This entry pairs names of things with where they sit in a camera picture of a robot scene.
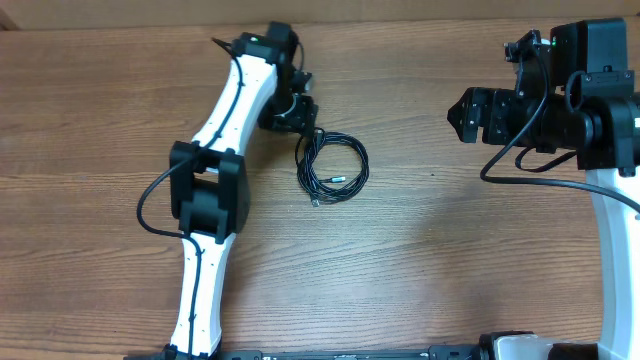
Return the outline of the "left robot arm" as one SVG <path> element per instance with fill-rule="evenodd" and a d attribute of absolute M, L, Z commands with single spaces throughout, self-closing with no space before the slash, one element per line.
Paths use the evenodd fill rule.
<path fill-rule="evenodd" d="M 169 154 L 171 213 L 178 221 L 184 274 L 168 359 L 212 359 L 222 338 L 226 266 L 250 209 L 245 152 L 256 128 L 310 136 L 318 107 L 311 74 L 294 64 L 300 41 L 272 22 L 266 34 L 243 33 L 226 45 L 227 83 L 210 117 Z"/>

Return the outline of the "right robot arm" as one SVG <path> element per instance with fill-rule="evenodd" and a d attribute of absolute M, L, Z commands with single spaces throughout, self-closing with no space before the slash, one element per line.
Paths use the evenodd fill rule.
<path fill-rule="evenodd" d="M 431 350 L 442 359 L 635 359 L 639 355 L 639 95 L 621 18 L 531 30 L 504 46 L 513 89 L 471 87 L 448 111 L 464 143 L 575 160 L 591 195 L 602 267 L 600 337 L 576 343 L 529 331 Z"/>

